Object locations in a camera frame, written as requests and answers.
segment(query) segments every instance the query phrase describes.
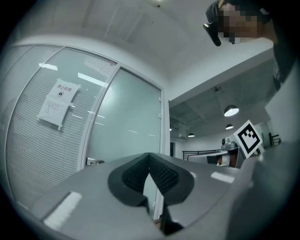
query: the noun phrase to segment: glass door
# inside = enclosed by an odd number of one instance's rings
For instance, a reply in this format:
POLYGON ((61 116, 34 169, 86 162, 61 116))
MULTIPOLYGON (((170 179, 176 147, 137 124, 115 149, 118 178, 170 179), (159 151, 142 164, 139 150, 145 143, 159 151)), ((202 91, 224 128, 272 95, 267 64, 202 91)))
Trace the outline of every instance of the glass door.
MULTIPOLYGON (((161 92, 120 69, 101 104, 90 136, 88 158, 113 161, 160 151, 161 92)), ((148 176, 144 195, 153 216, 157 187, 148 176)))
MULTIPOLYGON (((5 156, 8 180, 14 198, 27 208, 78 171, 84 128, 116 68, 116 63, 98 56, 66 47, 58 52, 59 49, 33 46, 1 82, 0 101, 1 97, 6 100, 2 102, 6 109, 1 122, 9 127, 5 156), (81 85, 61 130, 50 122, 37 120, 46 96, 58 79, 81 85), (9 113, 13 113, 10 122, 9 113)), ((2 134, 0 146, 4 143, 2 134)))

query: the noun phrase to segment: gray surface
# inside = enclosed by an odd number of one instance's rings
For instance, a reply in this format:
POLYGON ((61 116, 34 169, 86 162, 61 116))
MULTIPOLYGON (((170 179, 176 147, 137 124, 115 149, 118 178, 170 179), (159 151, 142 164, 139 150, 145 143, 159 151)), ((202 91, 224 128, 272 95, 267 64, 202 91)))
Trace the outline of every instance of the gray surface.
MULTIPOLYGON (((260 161, 256 162, 253 170, 251 187, 234 200, 238 204, 235 203, 230 212, 227 240, 254 239, 274 218, 277 217, 277 224, 273 228, 285 224, 283 216, 287 212, 295 212, 297 207, 294 208, 293 196, 285 213, 277 216, 291 197, 291 191, 295 190, 294 193, 297 194, 297 189, 293 188, 295 184, 299 184, 299 147, 299 141, 293 144, 282 143, 266 150, 259 157, 260 161)), ((267 232, 271 234, 270 230, 273 232, 273 228, 269 228, 267 232)))
POLYGON ((198 218, 205 215, 232 185, 212 178, 211 174, 218 172, 235 177, 239 172, 238 169, 231 167, 203 165, 179 160, 174 161, 176 158, 169 156, 164 156, 164 159, 184 168, 194 176, 195 185, 186 200, 181 204, 168 207, 173 222, 178 222, 184 227, 189 226, 198 218))
POLYGON ((229 156, 228 151, 218 151, 213 153, 202 153, 202 154, 190 155, 187 157, 187 160, 189 162, 194 162, 194 163, 208 164, 207 163, 208 156, 221 156, 221 155, 229 156))
POLYGON ((38 219, 47 213, 70 191, 82 199, 60 233, 78 240, 134 240, 163 237, 144 207, 129 207, 110 192, 107 178, 116 167, 132 160, 121 158, 109 163, 85 168, 44 194, 30 210, 38 219))
MULTIPOLYGON (((235 176, 238 169, 220 168, 213 165, 200 165, 157 154, 192 173, 195 185, 181 203, 169 207, 171 218, 182 226, 188 226, 206 214, 228 191, 231 184, 211 178, 213 172, 235 176)), ((116 161, 85 168, 53 188, 30 210, 42 220, 70 191, 82 195, 76 209, 60 233, 78 240, 91 239, 157 239, 163 237, 155 227, 144 207, 128 207, 119 202, 110 192, 107 179, 113 169, 137 156, 125 157, 116 161)))
POLYGON ((235 207, 236 198, 251 186, 253 168, 257 160, 249 158, 245 160, 242 168, 238 170, 235 181, 226 192, 214 202, 207 212, 187 228, 172 235, 172 240, 205 239, 224 240, 227 236, 227 228, 232 209, 235 207))

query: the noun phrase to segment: railing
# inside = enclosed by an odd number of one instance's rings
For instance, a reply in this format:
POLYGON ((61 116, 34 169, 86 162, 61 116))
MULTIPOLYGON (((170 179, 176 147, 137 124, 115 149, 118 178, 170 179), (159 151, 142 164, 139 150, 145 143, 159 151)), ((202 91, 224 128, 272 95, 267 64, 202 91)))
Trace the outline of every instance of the railing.
POLYGON ((277 146, 277 145, 279 145, 281 143, 281 140, 280 140, 280 137, 279 137, 278 134, 272 136, 271 138, 272 138, 272 141, 271 141, 271 145, 272 146, 277 146))
POLYGON ((206 150, 206 151, 182 151, 183 160, 187 161, 188 156, 191 156, 191 155, 197 155, 197 154, 200 154, 200 153, 216 152, 216 151, 220 151, 220 149, 218 149, 218 150, 206 150))

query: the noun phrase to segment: ceiling light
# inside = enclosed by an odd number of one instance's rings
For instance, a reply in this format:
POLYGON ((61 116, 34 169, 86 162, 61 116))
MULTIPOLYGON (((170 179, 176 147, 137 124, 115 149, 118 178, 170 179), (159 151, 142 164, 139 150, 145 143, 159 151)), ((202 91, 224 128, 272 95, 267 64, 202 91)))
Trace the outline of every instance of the ceiling light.
POLYGON ((51 65, 51 64, 39 63, 38 65, 41 68, 48 68, 48 69, 52 69, 52 70, 56 70, 57 71, 57 66, 54 66, 54 65, 51 65))
POLYGON ((97 84, 97 85, 100 85, 102 87, 106 87, 107 86, 107 83, 103 82, 103 81, 100 81, 96 78, 93 78, 93 77, 90 77, 90 76, 87 76, 87 75, 84 75, 82 73, 77 73, 78 77, 81 78, 81 79, 84 79, 86 81, 89 81, 91 83, 94 83, 94 84, 97 84))
POLYGON ((83 119, 82 117, 76 116, 76 115, 74 115, 74 114, 71 114, 71 115, 74 116, 74 117, 83 119))
POLYGON ((229 129, 231 129, 231 128, 233 128, 233 125, 232 125, 232 124, 228 124, 228 125, 226 126, 226 130, 229 130, 229 129))
POLYGON ((239 112, 239 109, 238 109, 237 106, 229 105, 224 110, 224 116, 225 117, 230 117, 230 116, 233 116, 233 115, 237 114, 238 112, 239 112))

